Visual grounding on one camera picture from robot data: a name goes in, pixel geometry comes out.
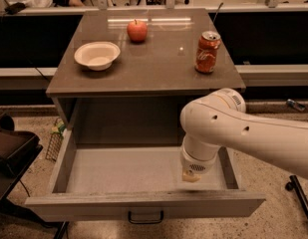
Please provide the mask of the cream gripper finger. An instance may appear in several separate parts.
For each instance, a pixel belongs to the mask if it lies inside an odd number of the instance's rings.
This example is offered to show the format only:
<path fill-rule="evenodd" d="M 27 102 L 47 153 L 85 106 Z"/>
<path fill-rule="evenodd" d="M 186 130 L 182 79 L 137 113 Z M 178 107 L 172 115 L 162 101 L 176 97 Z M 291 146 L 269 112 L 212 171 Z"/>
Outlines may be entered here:
<path fill-rule="evenodd" d="M 192 173 L 191 171 L 184 170 L 182 172 L 182 180 L 185 182 L 195 183 L 201 180 L 199 174 Z"/>

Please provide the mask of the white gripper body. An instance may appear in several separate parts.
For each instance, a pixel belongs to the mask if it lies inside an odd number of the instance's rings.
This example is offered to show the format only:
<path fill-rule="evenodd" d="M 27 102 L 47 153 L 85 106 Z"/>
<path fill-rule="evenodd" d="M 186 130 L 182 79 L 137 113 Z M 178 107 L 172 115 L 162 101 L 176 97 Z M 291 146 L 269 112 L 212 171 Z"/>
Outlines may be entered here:
<path fill-rule="evenodd" d="M 215 164 L 218 154 L 216 145 L 203 145 L 193 150 L 181 147 L 180 162 L 184 171 L 190 175 L 206 174 Z"/>

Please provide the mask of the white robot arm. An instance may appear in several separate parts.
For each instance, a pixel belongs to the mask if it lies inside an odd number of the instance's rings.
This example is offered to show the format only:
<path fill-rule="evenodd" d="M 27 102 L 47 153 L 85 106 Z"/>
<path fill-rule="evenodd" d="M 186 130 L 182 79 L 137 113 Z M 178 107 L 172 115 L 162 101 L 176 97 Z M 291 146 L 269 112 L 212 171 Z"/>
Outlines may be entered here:
<path fill-rule="evenodd" d="M 243 97 L 221 89 L 180 113 L 183 175 L 207 173 L 221 148 L 231 148 L 308 179 L 308 122 L 249 115 Z"/>

